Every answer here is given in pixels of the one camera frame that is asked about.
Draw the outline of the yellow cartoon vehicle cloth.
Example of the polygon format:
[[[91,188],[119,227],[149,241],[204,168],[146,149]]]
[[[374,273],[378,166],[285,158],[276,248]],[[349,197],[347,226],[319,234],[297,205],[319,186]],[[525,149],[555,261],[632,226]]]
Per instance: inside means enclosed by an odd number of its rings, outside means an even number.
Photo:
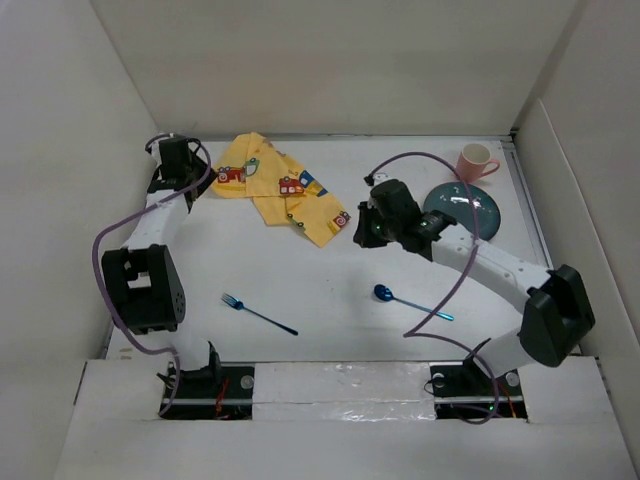
[[[351,216],[300,162],[252,132],[237,136],[214,165],[211,185],[226,199],[248,198],[268,226],[290,226],[322,248]]]

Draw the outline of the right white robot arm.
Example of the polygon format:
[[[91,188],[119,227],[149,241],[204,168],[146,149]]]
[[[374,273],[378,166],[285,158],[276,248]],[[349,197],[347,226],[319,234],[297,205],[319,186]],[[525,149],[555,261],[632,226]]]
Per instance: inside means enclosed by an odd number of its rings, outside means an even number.
[[[521,313],[518,328],[485,341],[467,356],[462,381],[471,392],[486,393],[499,376],[529,364],[559,366],[594,327],[584,282],[574,268],[531,264],[474,238],[445,213],[422,212],[397,179],[374,175],[365,181],[371,190],[358,206],[356,244],[380,248],[396,242],[475,280]]]

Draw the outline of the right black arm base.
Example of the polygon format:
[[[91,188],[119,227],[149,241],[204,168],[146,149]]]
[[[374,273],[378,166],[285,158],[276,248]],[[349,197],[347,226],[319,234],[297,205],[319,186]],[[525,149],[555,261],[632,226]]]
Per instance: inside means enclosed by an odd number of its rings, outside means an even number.
[[[492,381],[475,366],[462,361],[429,364],[430,377],[423,390],[434,399],[438,420],[459,419],[476,422],[490,413],[497,419],[527,419],[520,377],[517,370],[496,379],[498,396]]]

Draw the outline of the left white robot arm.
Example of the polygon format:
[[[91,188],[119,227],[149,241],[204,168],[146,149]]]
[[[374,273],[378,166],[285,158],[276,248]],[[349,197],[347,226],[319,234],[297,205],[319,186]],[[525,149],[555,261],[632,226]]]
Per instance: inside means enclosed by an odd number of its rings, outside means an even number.
[[[169,243],[217,174],[208,150],[194,137],[160,134],[147,142],[145,151],[156,167],[144,208],[98,233],[91,258],[115,327],[140,353],[172,357],[174,373],[160,378],[174,400],[182,373],[176,348],[146,347],[138,338],[175,332],[185,319],[186,296]]]

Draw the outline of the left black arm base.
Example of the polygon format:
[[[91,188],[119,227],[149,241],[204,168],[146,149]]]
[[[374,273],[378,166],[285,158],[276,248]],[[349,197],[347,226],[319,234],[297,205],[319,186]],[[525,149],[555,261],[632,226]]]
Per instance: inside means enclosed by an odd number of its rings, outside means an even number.
[[[219,379],[205,367],[182,371],[176,398],[160,417],[164,420],[251,420],[254,380],[254,364],[223,363]]]

